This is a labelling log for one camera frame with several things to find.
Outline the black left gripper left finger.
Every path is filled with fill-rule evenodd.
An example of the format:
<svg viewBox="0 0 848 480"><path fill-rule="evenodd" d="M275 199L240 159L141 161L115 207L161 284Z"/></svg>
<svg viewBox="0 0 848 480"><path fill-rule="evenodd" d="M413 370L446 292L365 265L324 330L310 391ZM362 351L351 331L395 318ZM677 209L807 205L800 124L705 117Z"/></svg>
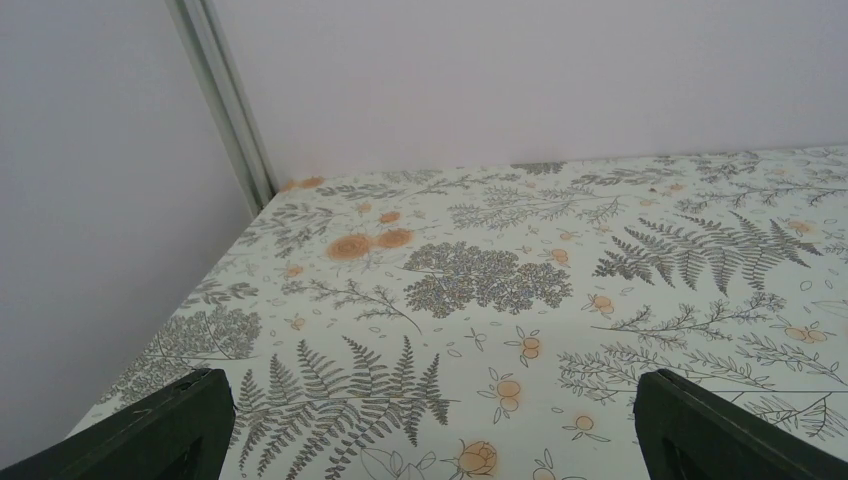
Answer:
<svg viewBox="0 0 848 480"><path fill-rule="evenodd" d="M198 369L62 442L3 479L217 479L235 423L221 369Z"/></svg>

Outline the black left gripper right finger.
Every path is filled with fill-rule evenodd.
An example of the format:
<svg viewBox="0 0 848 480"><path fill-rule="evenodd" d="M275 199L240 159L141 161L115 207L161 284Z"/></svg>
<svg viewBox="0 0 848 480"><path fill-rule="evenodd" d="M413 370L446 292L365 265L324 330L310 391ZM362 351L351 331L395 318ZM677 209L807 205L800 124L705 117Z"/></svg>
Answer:
<svg viewBox="0 0 848 480"><path fill-rule="evenodd" d="M633 413L652 480L847 477L846 461L667 369L640 376Z"/></svg>

